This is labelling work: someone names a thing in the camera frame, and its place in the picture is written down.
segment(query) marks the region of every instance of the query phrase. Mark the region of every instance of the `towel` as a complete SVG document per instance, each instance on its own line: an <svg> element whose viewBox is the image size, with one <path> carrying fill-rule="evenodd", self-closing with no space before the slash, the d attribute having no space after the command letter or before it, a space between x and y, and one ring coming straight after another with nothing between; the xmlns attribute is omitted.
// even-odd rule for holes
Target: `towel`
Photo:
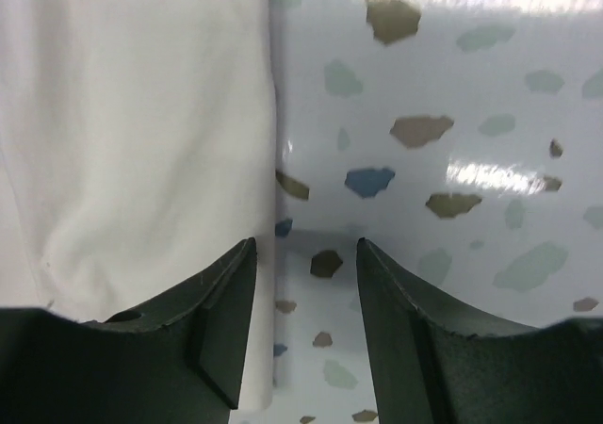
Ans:
<svg viewBox="0 0 603 424"><path fill-rule="evenodd" d="M105 320L248 236L240 406L267 406L267 0L0 0L0 300Z"/></svg>

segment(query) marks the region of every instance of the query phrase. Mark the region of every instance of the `folded white fabric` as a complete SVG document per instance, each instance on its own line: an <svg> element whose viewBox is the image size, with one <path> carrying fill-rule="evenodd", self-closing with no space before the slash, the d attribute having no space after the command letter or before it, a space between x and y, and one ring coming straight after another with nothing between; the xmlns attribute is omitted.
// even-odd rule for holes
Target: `folded white fabric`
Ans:
<svg viewBox="0 0 603 424"><path fill-rule="evenodd" d="M103 320L257 236L246 409L272 382L267 18L267 0L0 0L0 304Z"/></svg>

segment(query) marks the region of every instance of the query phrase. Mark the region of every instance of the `blue spot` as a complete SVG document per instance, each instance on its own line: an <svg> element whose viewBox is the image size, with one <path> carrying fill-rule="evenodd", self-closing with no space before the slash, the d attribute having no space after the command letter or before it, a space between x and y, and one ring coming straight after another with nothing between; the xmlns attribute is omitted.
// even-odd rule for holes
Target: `blue spot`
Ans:
<svg viewBox="0 0 603 424"><path fill-rule="evenodd" d="M289 350L285 344L274 344L274 348L272 349L272 354L276 358L277 356L281 356L283 353Z"/></svg>
<svg viewBox="0 0 603 424"><path fill-rule="evenodd" d="M396 172L389 168L362 168L348 172L346 187L361 198L374 198L377 193L385 190Z"/></svg>
<svg viewBox="0 0 603 424"><path fill-rule="evenodd" d="M287 237L293 227L292 219L284 219L274 225L274 235L280 238Z"/></svg>

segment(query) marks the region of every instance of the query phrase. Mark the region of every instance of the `white cloth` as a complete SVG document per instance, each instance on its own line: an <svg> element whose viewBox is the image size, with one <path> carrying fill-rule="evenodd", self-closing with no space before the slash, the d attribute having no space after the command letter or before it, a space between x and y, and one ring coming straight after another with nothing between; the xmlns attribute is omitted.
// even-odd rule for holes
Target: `white cloth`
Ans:
<svg viewBox="0 0 603 424"><path fill-rule="evenodd" d="M244 409L272 382L267 6L0 0L0 304L103 320L258 236Z"/></svg>

